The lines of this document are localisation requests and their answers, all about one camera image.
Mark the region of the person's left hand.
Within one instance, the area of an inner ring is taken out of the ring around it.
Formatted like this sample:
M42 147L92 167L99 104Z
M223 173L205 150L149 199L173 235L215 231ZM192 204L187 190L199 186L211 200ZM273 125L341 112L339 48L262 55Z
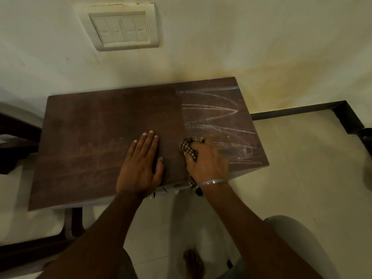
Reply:
M146 158L145 140L148 133L144 132L137 140L136 149L130 160L127 153L116 182L117 194L130 193L145 198L160 186L156 183L159 137L154 134L154 158Z

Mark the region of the person's right hand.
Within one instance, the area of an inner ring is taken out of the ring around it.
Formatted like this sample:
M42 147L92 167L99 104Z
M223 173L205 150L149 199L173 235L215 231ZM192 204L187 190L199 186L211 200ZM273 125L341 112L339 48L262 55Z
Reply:
M201 188L229 187L229 163L216 145L206 140L205 143L194 142L192 148L198 151L199 174L191 175Z

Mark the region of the checkered cleaning cloth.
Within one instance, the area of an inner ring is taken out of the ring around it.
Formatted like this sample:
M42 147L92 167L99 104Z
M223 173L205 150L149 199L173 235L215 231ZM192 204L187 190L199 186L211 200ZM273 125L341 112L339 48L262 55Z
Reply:
M192 144L194 142L199 143L205 143L205 139L202 137L191 137L191 138L185 138L180 144L179 149L181 153L187 153L189 156L191 156L192 160L196 163L198 160L198 151L194 150L192 148ZM190 188L198 195L203 196L203 192L199 185L195 182L194 178L189 174L188 175L188 181Z

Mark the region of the person's right forearm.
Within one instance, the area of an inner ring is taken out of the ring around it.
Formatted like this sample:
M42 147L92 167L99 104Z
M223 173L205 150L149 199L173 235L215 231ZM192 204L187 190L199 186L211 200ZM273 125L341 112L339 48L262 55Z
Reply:
M229 184L201 186L251 279L323 279L236 195Z

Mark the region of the person's left forearm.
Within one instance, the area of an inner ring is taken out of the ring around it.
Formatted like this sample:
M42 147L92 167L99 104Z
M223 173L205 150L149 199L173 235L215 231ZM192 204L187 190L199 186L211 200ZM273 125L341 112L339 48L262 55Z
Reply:
M138 279L123 245L143 194L122 191L37 279Z

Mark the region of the brown wooden table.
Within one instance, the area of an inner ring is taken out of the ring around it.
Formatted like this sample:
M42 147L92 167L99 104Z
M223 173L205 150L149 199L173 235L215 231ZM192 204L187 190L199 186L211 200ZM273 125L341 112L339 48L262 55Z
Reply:
M50 96L28 210L110 202L132 142L159 136L165 164L156 196L189 189L179 144L211 140L229 161L229 180L269 166L234 77Z

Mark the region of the dark wooden furniture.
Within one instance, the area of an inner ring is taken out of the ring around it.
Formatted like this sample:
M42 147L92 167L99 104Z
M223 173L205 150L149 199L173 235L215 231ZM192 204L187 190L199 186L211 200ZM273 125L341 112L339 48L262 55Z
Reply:
M0 137L2 135L11 136L9 141L0 142L0 174L7 175L19 160L38 152L41 128L0 112Z

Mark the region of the black skirting board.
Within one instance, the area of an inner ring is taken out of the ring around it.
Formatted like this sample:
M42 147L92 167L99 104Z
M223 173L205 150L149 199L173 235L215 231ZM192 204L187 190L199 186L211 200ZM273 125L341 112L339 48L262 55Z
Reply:
M323 110L331 110L336 115L347 134L356 135L372 157L372 127L365 127L349 103L345 100L268 112L251 113L250 116L253 121L257 121Z

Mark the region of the white wall switch panel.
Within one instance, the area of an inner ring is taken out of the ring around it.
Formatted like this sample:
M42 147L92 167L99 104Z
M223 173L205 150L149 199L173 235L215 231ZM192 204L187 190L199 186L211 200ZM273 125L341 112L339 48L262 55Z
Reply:
M87 3L75 9L99 52L160 46L155 3Z

